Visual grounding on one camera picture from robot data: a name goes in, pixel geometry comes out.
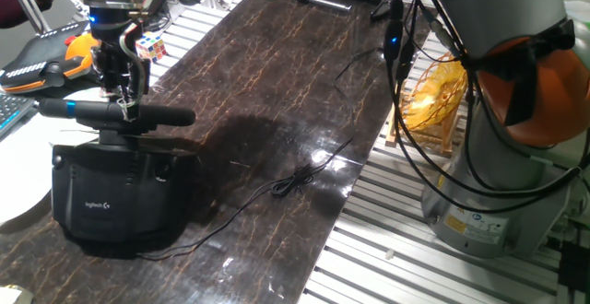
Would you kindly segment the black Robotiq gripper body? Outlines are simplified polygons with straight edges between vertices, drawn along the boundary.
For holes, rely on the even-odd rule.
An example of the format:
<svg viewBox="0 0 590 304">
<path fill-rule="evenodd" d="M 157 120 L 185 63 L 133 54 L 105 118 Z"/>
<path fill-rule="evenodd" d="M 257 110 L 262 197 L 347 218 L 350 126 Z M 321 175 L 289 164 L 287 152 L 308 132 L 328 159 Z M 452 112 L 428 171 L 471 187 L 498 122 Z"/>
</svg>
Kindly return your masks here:
<svg viewBox="0 0 590 304">
<path fill-rule="evenodd" d="M 131 64 L 136 55 L 139 25 L 124 9 L 91 7 L 88 19 L 90 32 L 99 45 L 92 48 L 92 59 L 113 57 L 117 63 Z"/>
</svg>

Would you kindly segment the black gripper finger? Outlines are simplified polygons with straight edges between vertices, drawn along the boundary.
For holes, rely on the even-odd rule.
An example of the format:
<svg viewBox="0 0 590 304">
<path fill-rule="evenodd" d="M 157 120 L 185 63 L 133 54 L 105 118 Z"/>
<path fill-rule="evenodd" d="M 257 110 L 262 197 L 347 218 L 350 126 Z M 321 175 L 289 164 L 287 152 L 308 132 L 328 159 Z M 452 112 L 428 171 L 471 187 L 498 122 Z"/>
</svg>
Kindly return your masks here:
<svg viewBox="0 0 590 304">
<path fill-rule="evenodd" d="M 113 57 L 99 57 L 94 60 L 94 69 L 100 82 L 100 96 L 109 102 L 121 97 L 119 68 Z"/>
<path fill-rule="evenodd" d="M 139 117 L 139 105 L 148 88 L 148 76 L 151 62 L 136 58 L 130 65 L 130 82 L 120 97 L 120 107 L 125 121 L 134 121 Z"/>
</svg>

